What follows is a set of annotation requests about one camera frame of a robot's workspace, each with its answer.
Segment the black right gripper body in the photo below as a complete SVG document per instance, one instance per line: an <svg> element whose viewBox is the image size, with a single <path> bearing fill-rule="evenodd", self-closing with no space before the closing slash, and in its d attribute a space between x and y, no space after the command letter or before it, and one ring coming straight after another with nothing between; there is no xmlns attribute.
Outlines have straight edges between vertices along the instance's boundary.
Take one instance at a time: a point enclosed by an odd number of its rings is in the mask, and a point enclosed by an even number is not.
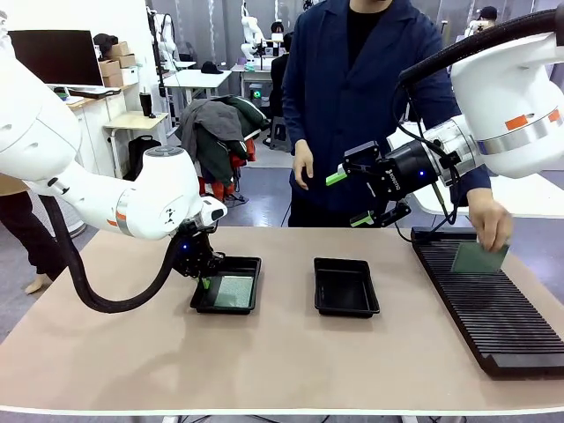
<svg viewBox="0 0 564 423"><path fill-rule="evenodd" d="M367 207L401 200L438 180L427 149L419 141L408 142L385 155L381 155L374 141L365 143L365 147L369 150L367 164L371 170L367 177Z"/></svg>

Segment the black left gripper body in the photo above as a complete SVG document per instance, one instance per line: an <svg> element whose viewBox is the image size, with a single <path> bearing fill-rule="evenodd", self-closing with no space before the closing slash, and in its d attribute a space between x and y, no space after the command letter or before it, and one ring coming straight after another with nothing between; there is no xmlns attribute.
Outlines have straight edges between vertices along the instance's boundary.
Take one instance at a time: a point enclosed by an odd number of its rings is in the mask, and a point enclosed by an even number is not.
<svg viewBox="0 0 564 423"><path fill-rule="evenodd" d="M174 240L180 242L176 250L174 269L184 277L209 278L219 270L212 264L209 235L214 234L217 225L198 227L193 220L185 220L179 226Z"/></svg>

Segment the person's right hand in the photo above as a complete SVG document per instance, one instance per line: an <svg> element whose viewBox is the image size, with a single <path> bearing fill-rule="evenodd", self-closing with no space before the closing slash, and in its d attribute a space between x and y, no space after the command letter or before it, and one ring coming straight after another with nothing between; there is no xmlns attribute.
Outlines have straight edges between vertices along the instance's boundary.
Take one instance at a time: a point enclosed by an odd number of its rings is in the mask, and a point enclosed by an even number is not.
<svg viewBox="0 0 564 423"><path fill-rule="evenodd" d="M300 139L295 144L293 172L298 186L308 190L308 181L314 177L314 157L305 139Z"/></svg>

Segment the person's left hand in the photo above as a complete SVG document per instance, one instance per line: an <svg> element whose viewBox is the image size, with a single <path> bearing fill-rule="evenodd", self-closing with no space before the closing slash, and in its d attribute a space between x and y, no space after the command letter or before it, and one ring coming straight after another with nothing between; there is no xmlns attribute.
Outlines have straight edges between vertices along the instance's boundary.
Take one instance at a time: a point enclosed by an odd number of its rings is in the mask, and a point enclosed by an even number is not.
<svg viewBox="0 0 564 423"><path fill-rule="evenodd" d="M513 234L513 219L509 212L491 197L469 201L470 221L484 250L497 252Z"/></svg>

